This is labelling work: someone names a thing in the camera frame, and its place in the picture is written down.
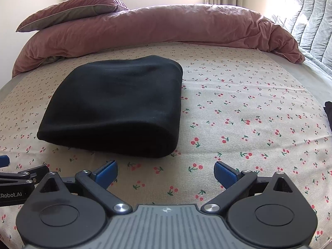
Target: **silver bolt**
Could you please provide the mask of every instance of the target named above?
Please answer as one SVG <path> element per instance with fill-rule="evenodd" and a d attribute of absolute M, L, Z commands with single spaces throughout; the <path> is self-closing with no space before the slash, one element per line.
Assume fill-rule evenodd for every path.
<path fill-rule="evenodd" d="M 203 209 L 205 209 L 208 212 L 216 212 L 216 211 L 219 211 L 220 207 L 217 204 L 210 203 L 210 204 L 204 205 Z"/>
<path fill-rule="evenodd" d="M 125 203 L 118 203 L 114 205 L 113 209 L 117 212 L 125 212 L 130 209 L 130 206 Z"/>

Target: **cherry pattern bedsheet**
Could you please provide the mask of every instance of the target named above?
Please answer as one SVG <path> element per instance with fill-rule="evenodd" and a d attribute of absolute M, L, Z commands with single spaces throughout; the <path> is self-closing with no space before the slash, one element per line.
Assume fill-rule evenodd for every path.
<path fill-rule="evenodd" d="M 179 142 L 172 154 L 162 159 L 126 157 L 37 139 L 52 94 L 73 69 L 98 60 L 148 55 L 173 59 L 184 71 Z M 314 249 L 323 248 L 332 237 L 330 135 L 321 105 L 261 51 L 184 43 L 108 50 L 41 66 L 0 105 L 0 154 L 11 160 L 3 172 L 46 164 L 61 176 L 73 176 L 115 159 L 119 174 L 109 190 L 131 205 L 201 206 L 224 190 L 213 175 L 217 160 L 259 176 L 281 170 L 318 216 Z M 20 208 L 0 208 L 0 239 L 9 248 L 22 246 L 15 226 Z"/>

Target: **gray headboard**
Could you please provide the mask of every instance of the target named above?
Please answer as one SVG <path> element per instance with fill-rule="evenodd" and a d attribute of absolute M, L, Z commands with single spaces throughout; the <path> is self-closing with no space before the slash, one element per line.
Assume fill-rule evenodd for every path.
<path fill-rule="evenodd" d="M 272 20 L 297 40 L 301 52 L 332 76 L 332 0 L 277 0 Z"/>

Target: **black towel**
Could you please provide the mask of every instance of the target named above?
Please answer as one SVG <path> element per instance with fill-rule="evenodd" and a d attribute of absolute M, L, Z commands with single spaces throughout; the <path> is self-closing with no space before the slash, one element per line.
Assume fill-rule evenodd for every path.
<path fill-rule="evenodd" d="M 330 128 L 332 130 L 332 102 L 325 102 L 324 110 L 326 112 L 327 119 L 329 120 Z"/>
<path fill-rule="evenodd" d="M 159 158 L 176 148 L 182 67 L 159 56 L 88 63 L 49 102 L 37 138 L 92 151 Z"/>

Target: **pink pillow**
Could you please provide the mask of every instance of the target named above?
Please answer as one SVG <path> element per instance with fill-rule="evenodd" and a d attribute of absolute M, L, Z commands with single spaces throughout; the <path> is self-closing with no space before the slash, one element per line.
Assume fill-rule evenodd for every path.
<path fill-rule="evenodd" d="M 32 14 L 19 25 L 16 31 L 40 31 L 66 21 L 122 10 L 129 10 L 129 8 L 121 0 L 66 0 Z"/>

